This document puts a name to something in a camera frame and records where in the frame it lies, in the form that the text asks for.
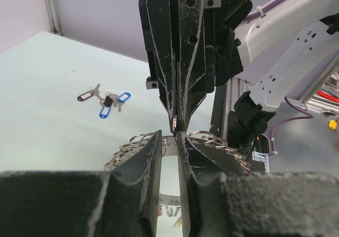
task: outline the cable clip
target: cable clip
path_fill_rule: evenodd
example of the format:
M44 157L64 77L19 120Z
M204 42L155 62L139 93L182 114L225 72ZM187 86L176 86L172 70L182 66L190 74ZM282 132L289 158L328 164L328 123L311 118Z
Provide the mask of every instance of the cable clip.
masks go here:
M256 10L260 13L260 18L264 18L266 16L266 14L263 11L263 8L261 6L257 6Z

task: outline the blue key tag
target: blue key tag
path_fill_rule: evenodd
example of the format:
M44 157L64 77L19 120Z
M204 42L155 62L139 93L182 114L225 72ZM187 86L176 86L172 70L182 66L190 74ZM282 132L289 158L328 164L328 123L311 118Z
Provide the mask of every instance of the blue key tag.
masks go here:
M101 109L101 112L99 114L99 117L102 118L102 119L107 118L108 115L110 114L110 111L111 111L111 107L103 106L102 109Z
M119 103L125 103L129 98L131 97L131 94L128 92L125 92L124 94L119 96Z

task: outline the screw hole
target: screw hole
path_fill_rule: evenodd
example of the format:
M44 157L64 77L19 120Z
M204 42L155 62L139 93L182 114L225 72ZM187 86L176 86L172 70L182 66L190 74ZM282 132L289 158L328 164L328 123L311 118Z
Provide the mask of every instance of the screw hole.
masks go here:
M194 45L198 42L198 39L196 36L189 36L189 43Z
M208 6L213 6L214 5L214 1L213 0L208 0L207 1L207 5Z
M187 0L186 1L186 4L189 6L189 7L193 7L195 5L195 0Z

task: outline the bunch of keys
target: bunch of keys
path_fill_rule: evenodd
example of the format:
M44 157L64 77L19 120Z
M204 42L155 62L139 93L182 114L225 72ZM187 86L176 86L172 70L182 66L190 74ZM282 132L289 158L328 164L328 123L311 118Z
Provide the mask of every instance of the bunch of keys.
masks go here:
M100 118L107 118L110 111L111 106L118 107L118 112L121 112L122 105L131 97L130 93L125 92L124 94L118 96L116 94L107 93L105 99L100 96L99 92L100 84L98 84L94 89L91 89L80 96L78 96L78 101L83 102L92 96L96 96L99 101L100 105L102 106L101 112L99 114Z

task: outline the purple cable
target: purple cable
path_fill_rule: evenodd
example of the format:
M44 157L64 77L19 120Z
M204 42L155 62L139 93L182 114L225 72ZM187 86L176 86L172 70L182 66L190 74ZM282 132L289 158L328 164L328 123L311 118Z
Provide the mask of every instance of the purple cable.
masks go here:
M267 13L268 11L270 11L271 9L275 8L276 6L280 5L281 3L285 2L286 0L275 0L272 3L268 4L267 6L265 6L263 8L263 12ZM260 17L260 13L259 12L255 12L252 14L249 14L244 21L251 21L254 20L256 18Z
M289 122L289 121L292 121L292 120L296 120L296 119L313 119L313 115L310 114L309 112L305 111L304 109L300 108L300 107L297 107L295 105L293 105L290 100L288 100L287 97L285 97L285 102L292 108L296 109L297 111L305 114L306 116L303 116L303 117L294 117L294 118L290 118L290 119L286 119L286 120L283 120L282 122L279 122L278 124L276 124L272 130L271 130L271 133L270 133L270 138L271 138L271 143L272 143L272 153L273 154L276 154L276 150L275 150L275 142L274 142L274 131L276 130L276 128L278 128L281 124L284 124L286 122Z

